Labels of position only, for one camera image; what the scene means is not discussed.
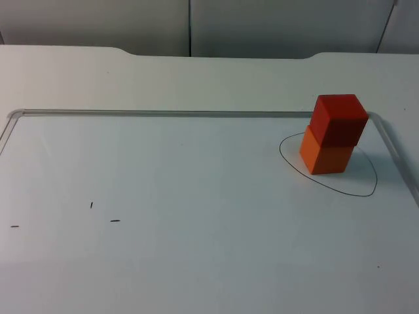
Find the stacked cubes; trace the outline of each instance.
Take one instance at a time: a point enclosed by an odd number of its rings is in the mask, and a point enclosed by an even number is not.
[[[320,95],[300,148],[309,172],[344,172],[367,121],[355,95]]]

